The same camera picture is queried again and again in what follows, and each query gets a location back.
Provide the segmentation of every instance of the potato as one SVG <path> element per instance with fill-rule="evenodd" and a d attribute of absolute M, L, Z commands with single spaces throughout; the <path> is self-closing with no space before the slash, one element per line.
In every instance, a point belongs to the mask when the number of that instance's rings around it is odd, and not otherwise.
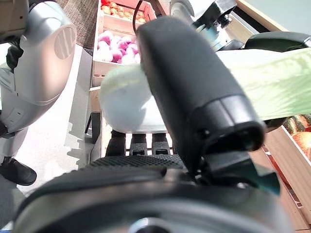
<path fill-rule="evenodd" d="M 141 11 L 138 11 L 137 12 L 137 16 L 136 16 L 136 18 L 137 19 L 139 19 L 139 18 L 144 18 L 145 16 L 144 16 L 144 13 L 143 12 L 141 12 Z"/>
<path fill-rule="evenodd" d="M 124 13 L 123 13 L 122 11 L 119 11 L 119 12 L 118 12 L 118 15 L 119 15 L 120 17 L 124 17 Z"/>
<path fill-rule="evenodd" d="M 131 14 L 130 14 L 129 12 L 124 12 L 124 16 L 125 16 L 125 17 L 130 17 Z"/>
<path fill-rule="evenodd" d="M 140 19 L 138 19 L 138 22 L 139 23 L 146 23 L 146 20 L 144 18 L 140 18 Z"/>
<path fill-rule="evenodd" d="M 124 8 L 122 6 L 118 6 L 118 12 L 119 11 L 124 12 Z"/>
<path fill-rule="evenodd" d="M 102 6 L 102 7 L 101 7 L 101 10 L 102 10 L 105 14 L 108 14 L 108 15 L 111 14 L 109 6 Z"/>
<path fill-rule="evenodd" d="M 110 8 L 111 14 L 118 14 L 117 9 L 115 8 Z"/>
<path fill-rule="evenodd" d="M 115 8 L 115 9 L 118 8 L 118 5 L 115 2 L 113 2 L 113 1 L 110 3 L 109 6 L 110 6 L 110 8 Z"/>

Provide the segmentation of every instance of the textured rubber surface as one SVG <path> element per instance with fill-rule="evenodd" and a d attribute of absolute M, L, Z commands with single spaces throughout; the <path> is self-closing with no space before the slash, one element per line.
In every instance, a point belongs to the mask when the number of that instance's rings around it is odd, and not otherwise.
<path fill-rule="evenodd" d="M 97 167 L 151 167 L 164 166 L 167 168 L 184 168 L 184 164 L 178 155 L 132 155 L 132 156 L 114 156 L 105 157 L 96 160 L 89 166 Z"/>

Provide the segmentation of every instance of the wooden box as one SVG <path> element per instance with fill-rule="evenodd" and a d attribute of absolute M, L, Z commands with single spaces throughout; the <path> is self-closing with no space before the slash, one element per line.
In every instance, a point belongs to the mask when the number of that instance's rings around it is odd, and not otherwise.
<path fill-rule="evenodd" d="M 118 6 L 134 10 L 136 8 L 138 0 L 115 0 L 114 2 Z M 98 10 L 98 15 L 104 18 L 104 27 L 106 29 L 135 35 L 132 25 L 133 23 L 131 20 L 103 14 L 100 5 Z M 144 17 L 147 22 L 156 19 L 155 12 L 149 2 L 143 1 L 140 5 L 139 11 L 144 13 Z M 142 25 L 142 23 L 136 23 L 136 28 L 140 25 Z"/>
<path fill-rule="evenodd" d="M 115 0 L 117 5 L 123 6 L 129 9 L 135 9 L 138 1 L 133 0 Z M 149 2 L 143 1 L 140 8 L 145 15 L 147 21 L 153 20 L 156 18 L 155 12 Z M 98 5 L 98 13 L 97 13 L 97 22 L 96 22 L 96 32 L 95 32 L 95 41 L 94 41 L 94 52 L 93 52 L 93 68 L 92 68 L 92 76 L 93 76 L 93 86 L 99 86 L 102 78 L 109 72 L 110 70 L 122 66 L 122 64 L 113 63 L 113 62 L 102 62 L 97 60 L 96 53 L 98 50 L 98 36 L 100 33 L 103 33 L 106 30 L 110 30 L 113 35 L 119 36 L 130 36 L 132 39 L 135 39 L 135 33 L 132 26 L 132 21 L 124 18 L 111 16 L 104 14 L 101 10 L 101 1 L 99 1 Z"/>
<path fill-rule="evenodd" d="M 280 176 L 280 202 L 292 220 L 294 229 L 311 233 L 311 162 L 281 126 L 267 133 L 264 147 L 251 153 L 254 162 L 266 161 Z"/>

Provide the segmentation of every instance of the onion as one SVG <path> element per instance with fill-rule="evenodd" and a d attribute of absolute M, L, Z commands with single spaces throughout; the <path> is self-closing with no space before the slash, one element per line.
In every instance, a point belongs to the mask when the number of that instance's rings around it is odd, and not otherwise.
<path fill-rule="evenodd" d="M 123 40 L 121 40 L 121 41 L 119 41 L 118 42 L 118 48 L 119 49 L 127 49 L 127 47 L 128 47 L 128 45 L 127 45 L 127 43 L 125 42 L 125 41 L 123 41 Z"/>
<path fill-rule="evenodd" d="M 100 49 L 98 50 L 98 59 L 103 62 L 112 62 L 113 60 L 113 54 L 112 51 L 109 49 Z"/>
<path fill-rule="evenodd" d="M 137 44 L 131 43 L 131 44 L 128 45 L 128 47 L 133 49 L 134 54 L 138 53 L 138 46 L 137 46 Z"/>
<path fill-rule="evenodd" d="M 119 42 L 119 41 L 121 40 L 121 36 L 115 35 L 115 36 L 113 37 L 113 40 L 116 40 L 117 42 Z"/>
<path fill-rule="evenodd" d="M 109 44 L 112 38 L 113 34 L 111 33 L 111 31 L 104 31 L 98 36 L 98 41 L 104 41 Z"/>
<path fill-rule="evenodd" d="M 120 60 L 123 57 L 122 52 L 120 50 L 113 49 L 111 51 L 112 51 L 112 55 L 113 55 L 113 60 L 115 62 L 117 62 L 118 60 Z"/>
<path fill-rule="evenodd" d="M 140 54 L 139 53 L 134 56 L 134 61 L 136 63 L 140 63 Z"/>
<path fill-rule="evenodd" d="M 132 43 L 132 39 L 129 36 L 124 36 L 122 38 L 123 41 L 125 41 L 127 44 L 131 44 Z"/>
<path fill-rule="evenodd" d="M 110 48 L 111 49 L 118 49 L 119 48 L 118 42 L 119 42 L 119 40 L 113 38 L 112 41 L 110 42 Z"/>
<path fill-rule="evenodd" d="M 106 42 L 104 42 L 104 41 L 98 42 L 98 48 L 100 49 L 100 48 L 103 48 L 103 47 L 108 47 L 109 48 L 109 45 Z"/>
<path fill-rule="evenodd" d="M 130 64 L 133 64 L 133 63 L 135 63 L 135 61 L 134 61 L 134 58 L 131 55 L 127 54 L 127 55 L 124 55 L 122 57 L 122 64 L 130 65 Z"/>
<path fill-rule="evenodd" d="M 124 55 L 126 55 L 126 54 L 127 54 L 127 52 L 126 52 L 124 49 L 119 49 L 119 50 L 121 51 L 122 56 L 124 56 Z"/>
<path fill-rule="evenodd" d="M 133 50 L 133 48 L 131 48 L 131 47 L 128 47 L 128 48 L 126 49 L 126 53 L 127 53 L 128 55 L 130 55 L 131 57 L 133 57 L 133 58 L 134 58 L 134 56 L 135 56 L 134 50 Z"/>

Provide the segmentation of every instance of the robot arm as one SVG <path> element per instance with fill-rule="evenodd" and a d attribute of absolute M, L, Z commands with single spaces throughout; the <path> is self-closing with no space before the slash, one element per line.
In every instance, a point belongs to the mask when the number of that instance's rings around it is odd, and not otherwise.
<path fill-rule="evenodd" d="M 1 122 L 9 133 L 28 127 L 55 103 L 67 83 L 75 42 L 76 29 L 56 2 L 31 8 L 19 46 L 10 48 L 8 66 L 0 69 Z"/>
<path fill-rule="evenodd" d="M 53 106 L 65 88 L 76 29 L 54 1 L 0 1 L 0 16 L 0 43 L 12 45 L 6 64 L 0 66 L 0 174 L 31 185 L 35 171 L 12 158 L 28 126 Z"/>
<path fill-rule="evenodd" d="M 215 51 L 240 49 L 242 42 L 231 39 L 225 31 L 236 7 L 234 0 L 172 0 L 170 15 L 194 26 Z"/>

